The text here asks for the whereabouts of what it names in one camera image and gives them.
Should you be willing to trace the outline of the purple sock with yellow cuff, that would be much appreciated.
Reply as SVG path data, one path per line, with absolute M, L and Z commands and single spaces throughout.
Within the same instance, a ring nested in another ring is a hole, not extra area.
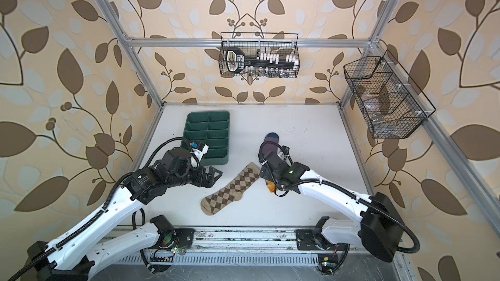
M 265 136 L 264 138 L 263 142 L 264 146 L 262 147 L 262 152 L 261 152 L 262 156 L 266 157 L 271 152 L 279 155 L 281 151 L 277 146 L 278 143 L 279 143 L 279 136 L 274 132 L 268 133 L 267 136 Z M 275 191 L 276 189 L 275 183 L 273 183 L 271 174 L 269 173 L 268 170 L 265 169 L 264 165 L 262 165 L 262 168 L 260 170 L 260 178 L 265 180 L 266 186 L 271 193 Z

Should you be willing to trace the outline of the green plastic divided tray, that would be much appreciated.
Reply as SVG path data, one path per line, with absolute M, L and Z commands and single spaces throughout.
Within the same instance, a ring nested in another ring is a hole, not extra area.
M 228 111 L 192 112 L 186 117 L 183 138 L 208 146 L 208 152 L 201 160 L 202 165 L 225 165 L 229 162 L 229 128 Z

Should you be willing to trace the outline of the beige brown argyle sock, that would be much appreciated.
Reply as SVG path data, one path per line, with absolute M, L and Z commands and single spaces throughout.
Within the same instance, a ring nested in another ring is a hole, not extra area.
M 260 178 L 260 169 L 249 163 L 231 182 L 218 192 L 201 200 L 201 210 L 213 216 L 226 206 L 242 199 L 243 194 Z

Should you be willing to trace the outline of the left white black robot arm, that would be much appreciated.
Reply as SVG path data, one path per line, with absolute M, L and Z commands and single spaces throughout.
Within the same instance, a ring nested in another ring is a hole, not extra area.
M 201 165 L 208 145 L 195 141 L 175 147 L 155 161 L 121 177 L 104 203 L 74 228 L 50 242 L 38 241 L 28 249 L 29 261 L 12 280 L 30 269 L 37 280 L 89 280 L 121 258 L 151 247 L 171 251 L 180 243 L 174 226 L 163 215 L 151 218 L 118 238 L 102 239 L 128 217 L 141 211 L 169 188 L 193 185 L 211 188 L 221 171 Z

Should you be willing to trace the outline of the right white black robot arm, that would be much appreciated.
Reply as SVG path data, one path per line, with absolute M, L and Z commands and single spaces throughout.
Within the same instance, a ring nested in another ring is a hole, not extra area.
M 353 225 L 336 228 L 334 221 L 323 217 L 316 224 L 313 239 L 326 250 L 330 245 L 361 245 L 371 255 L 385 262 L 397 252 L 420 251 L 418 237 L 409 229 L 389 198 L 377 192 L 371 196 L 344 188 L 317 174 L 308 166 L 281 158 L 275 152 L 259 154 L 259 162 L 278 190 L 309 196 L 347 216 Z

